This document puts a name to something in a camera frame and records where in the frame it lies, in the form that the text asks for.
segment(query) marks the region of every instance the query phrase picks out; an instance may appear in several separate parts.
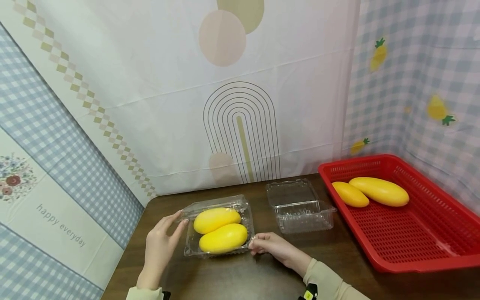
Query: hand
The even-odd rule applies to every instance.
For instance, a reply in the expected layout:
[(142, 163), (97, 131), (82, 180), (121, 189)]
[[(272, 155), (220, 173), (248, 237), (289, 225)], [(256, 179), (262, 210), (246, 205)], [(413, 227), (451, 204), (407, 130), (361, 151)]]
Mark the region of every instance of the hand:
[(188, 220), (183, 220), (175, 229), (171, 237), (167, 235), (167, 229), (181, 215), (181, 210), (171, 216), (162, 218), (155, 227), (147, 234), (145, 247), (145, 265), (138, 276), (137, 288), (156, 290), (163, 271), (172, 258), (173, 251), (177, 247), (180, 236), (187, 226)]
[(252, 255), (270, 253), (285, 267), (297, 272), (302, 278), (307, 273), (312, 258), (273, 232), (258, 233), (248, 245)]

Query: red basket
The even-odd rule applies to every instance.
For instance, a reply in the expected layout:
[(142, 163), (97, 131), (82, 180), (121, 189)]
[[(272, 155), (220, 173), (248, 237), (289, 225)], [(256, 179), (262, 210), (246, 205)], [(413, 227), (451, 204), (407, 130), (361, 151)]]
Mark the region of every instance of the red basket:
[[(393, 155), (366, 156), (318, 167), (340, 213), (375, 269), (432, 272), (480, 265), (480, 218)], [(332, 182), (376, 177), (404, 188), (410, 201), (389, 207), (347, 206)]]

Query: blue checkered fabric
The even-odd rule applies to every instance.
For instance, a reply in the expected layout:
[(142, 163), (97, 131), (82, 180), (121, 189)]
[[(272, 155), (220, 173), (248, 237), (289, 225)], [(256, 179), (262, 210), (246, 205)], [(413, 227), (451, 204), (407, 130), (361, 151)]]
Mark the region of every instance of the blue checkered fabric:
[(102, 293), (0, 224), (0, 299), (98, 300)]
[(143, 206), (3, 27), (0, 126), (125, 249)]
[[(375, 41), (388, 54), (375, 72)], [(360, 6), (343, 156), (401, 156), (480, 214), (480, 1), (364, 0)], [(427, 113), (441, 96), (457, 121)]]

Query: beige sleeve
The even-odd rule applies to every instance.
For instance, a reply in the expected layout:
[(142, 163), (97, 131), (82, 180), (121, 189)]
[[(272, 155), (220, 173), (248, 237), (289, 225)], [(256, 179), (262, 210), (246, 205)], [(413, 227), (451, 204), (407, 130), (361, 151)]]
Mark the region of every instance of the beige sleeve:
[(150, 290), (133, 287), (128, 290), (126, 300), (163, 300), (162, 288)]
[(343, 282), (332, 269), (312, 258), (307, 273), (303, 278), (305, 284), (314, 283), (318, 288), (318, 300), (368, 300), (362, 293)]

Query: container lid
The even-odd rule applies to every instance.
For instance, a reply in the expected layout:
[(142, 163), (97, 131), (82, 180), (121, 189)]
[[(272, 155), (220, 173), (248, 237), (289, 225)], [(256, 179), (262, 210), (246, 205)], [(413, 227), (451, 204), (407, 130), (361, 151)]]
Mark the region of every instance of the container lid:
[(267, 184), (266, 189), (272, 207), (318, 201), (317, 193), (306, 179), (273, 182)]
[(244, 195), (198, 201), (185, 207), (180, 219), (192, 220), (195, 219), (202, 211), (218, 207), (225, 207), (243, 212), (247, 206), (247, 200), (245, 199)]

